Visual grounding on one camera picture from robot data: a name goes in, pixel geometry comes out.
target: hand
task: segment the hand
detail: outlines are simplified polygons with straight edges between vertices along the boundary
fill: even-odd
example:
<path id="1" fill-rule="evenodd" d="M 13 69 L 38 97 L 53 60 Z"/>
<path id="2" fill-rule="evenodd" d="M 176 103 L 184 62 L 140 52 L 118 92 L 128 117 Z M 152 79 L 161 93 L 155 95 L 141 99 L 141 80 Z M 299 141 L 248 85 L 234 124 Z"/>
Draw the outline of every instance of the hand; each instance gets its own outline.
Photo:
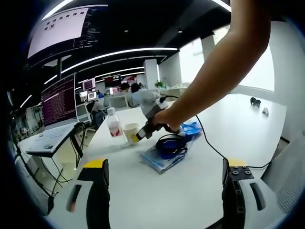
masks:
<path id="1" fill-rule="evenodd" d="M 152 122 L 156 124 L 167 124 L 173 131 L 179 130 L 180 123 L 177 123 L 174 116 L 170 114 L 170 109 L 165 109 L 153 117 Z"/>

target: bottle cap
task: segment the bottle cap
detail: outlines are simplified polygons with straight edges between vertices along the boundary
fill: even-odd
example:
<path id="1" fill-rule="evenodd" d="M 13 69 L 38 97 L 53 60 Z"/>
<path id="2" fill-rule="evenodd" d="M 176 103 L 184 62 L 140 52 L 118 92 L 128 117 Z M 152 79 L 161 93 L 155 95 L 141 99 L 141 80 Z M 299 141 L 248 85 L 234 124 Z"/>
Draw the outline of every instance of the bottle cap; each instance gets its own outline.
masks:
<path id="1" fill-rule="evenodd" d="M 109 108 L 107 109 L 107 113 L 108 113 L 109 115 L 114 114 L 114 113 L 115 113 L 114 107 L 109 107 Z"/>

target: paper cup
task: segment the paper cup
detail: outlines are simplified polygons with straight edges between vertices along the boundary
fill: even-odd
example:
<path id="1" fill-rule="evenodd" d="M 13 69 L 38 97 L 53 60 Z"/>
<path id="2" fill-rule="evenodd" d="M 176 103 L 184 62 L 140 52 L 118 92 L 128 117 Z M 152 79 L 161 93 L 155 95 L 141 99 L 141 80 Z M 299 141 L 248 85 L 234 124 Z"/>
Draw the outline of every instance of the paper cup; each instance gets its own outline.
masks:
<path id="1" fill-rule="evenodd" d="M 123 131 L 125 133 L 125 136 L 127 138 L 127 141 L 130 145 L 135 145 L 137 142 L 134 142 L 132 140 L 132 136 L 136 135 L 140 130 L 140 126 L 137 123 L 130 123 L 127 124 L 124 128 Z"/>

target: laptop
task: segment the laptop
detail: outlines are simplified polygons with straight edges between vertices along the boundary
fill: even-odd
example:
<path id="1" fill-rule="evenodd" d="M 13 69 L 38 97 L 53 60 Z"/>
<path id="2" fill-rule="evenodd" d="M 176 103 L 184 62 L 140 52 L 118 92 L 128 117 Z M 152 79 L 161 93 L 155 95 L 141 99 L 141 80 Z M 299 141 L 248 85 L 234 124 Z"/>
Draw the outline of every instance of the laptop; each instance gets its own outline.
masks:
<path id="1" fill-rule="evenodd" d="M 44 131 L 36 136 L 28 154 L 52 156 L 68 138 L 78 123 L 74 88 L 75 74 L 41 92 Z"/>

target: bottle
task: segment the bottle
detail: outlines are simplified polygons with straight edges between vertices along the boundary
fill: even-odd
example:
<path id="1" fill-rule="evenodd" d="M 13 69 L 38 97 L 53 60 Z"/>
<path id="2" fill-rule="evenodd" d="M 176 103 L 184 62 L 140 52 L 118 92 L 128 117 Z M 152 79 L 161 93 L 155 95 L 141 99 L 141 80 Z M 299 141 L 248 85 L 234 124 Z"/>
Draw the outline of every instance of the bottle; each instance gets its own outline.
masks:
<path id="1" fill-rule="evenodd" d="M 126 145 L 127 141 L 125 135 L 122 130 L 122 126 L 118 116 L 115 114 L 114 107 L 110 107 L 107 109 L 108 117 L 107 117 L 107 125 L 109 128 L 110 135 L 114 140 L 114 144 L 116 147 L 123 147 Z"/>

